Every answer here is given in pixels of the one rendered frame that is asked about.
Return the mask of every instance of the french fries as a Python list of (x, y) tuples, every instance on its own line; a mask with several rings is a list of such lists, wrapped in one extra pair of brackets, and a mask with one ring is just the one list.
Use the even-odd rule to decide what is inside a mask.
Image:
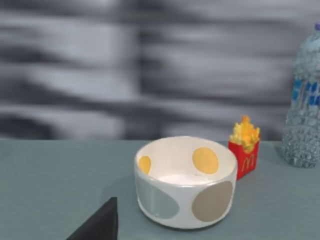
[(246, 153), (251, 152), (259, 140), (260, 128), (255, 128), (247, 115), (242, 116), (241, 123), (234, 125), (233, 134), (229, 137), (230, 142), (241, 145)]

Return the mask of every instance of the bowl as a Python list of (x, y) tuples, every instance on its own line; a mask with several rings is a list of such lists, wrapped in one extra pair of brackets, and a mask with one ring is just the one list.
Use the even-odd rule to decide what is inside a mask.
[(152, 141), (134, 160), (139, 208), (171, 228), (213, 225), (232, 206), (237, 169), (235, 155), (211, 140), (175, 136)]

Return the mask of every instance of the bowl rim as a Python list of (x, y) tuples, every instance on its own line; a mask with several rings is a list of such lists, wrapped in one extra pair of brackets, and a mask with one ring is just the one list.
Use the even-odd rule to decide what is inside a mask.
[[(205, 141), (209, 141), (215, 144), (218, 144), (220, 146), (222, 146), (223, 148), (225, 148), (231, 155), (234, 156), (234, 165), (233, 165), (233, 169), (231, 171), (230, 174), (224, 176), (223, 178), (220, 178), (218, 180), (212, 180), (203, 184), (178, 184), (178, 183), (168, 183), (165, 181), (161, 181), (155, 177), (149, 176), (147, 174), (145, 174), (144, 172), (141, 171), (141, 169), (138, 167), (138, 154), (139, 152), (141, 152), (144, 148), (146, 148), (147, 146), (154, 144), (155, 142), (161, 141), (161, 140), (165, 140), (165, 139), (176, 139), (176, 138), (191, 138), (191, 139), (196, 139), (196, 140), (205, 140)], [(235, 177), (237, 177), (237, 171), (238, 171), (238, 161), (237, 158), (235, 156), (235, 154), (226, 146), (222, 145), (221, 143), (217, 142), (217, 141), (213, 141), (210, 139), (206, 139), (206, 138), (202, 138), (202, 137), (197, 137), (197, 136), (187, 136), (187, 135), (182, 135), (182, 136), (168, 136), (168, 137), (162, 137), (156, 140), (152, 140), (150, 142), (148, 142), (147, 144), (143, 145), (142, 147), (139, 148), (139, 150), (136, 152), (135, 156), (134, 156), (134, 171), (136, 176), (138, 175), (138, 177), (145, 179), (146, 181), (150, 181), (150, 182), (154, 182), (158, 185), (162, 185), (162, 186), (171, 186), (171, 187), (177, 187), (177, 188), (201, 188), (204, 186), (211, 186), (211, 185), (215, 185), (221, 182), (225, 182), (226, 179), (230, 178), (230, 176), (235, 175)]]

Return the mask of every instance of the gray wall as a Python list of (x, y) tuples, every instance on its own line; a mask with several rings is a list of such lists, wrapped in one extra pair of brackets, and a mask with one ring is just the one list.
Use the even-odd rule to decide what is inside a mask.
[(0, 1), (0, 135), (281, 139), (316, 0)]

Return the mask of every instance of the tabletop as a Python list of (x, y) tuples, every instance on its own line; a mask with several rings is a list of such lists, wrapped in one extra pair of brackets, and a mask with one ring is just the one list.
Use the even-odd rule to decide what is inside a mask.
[(237, 182), (221, 222), (200, 230), (152, 222), (139, 210), (134, 183), (134, 155), (146, 143), (0, 141), (0, 239), (65, 240), (111, 197), (119, 240), (319, 238), (320, 168), (287, 165), (279, 142), (261, 142), (257, 168)]

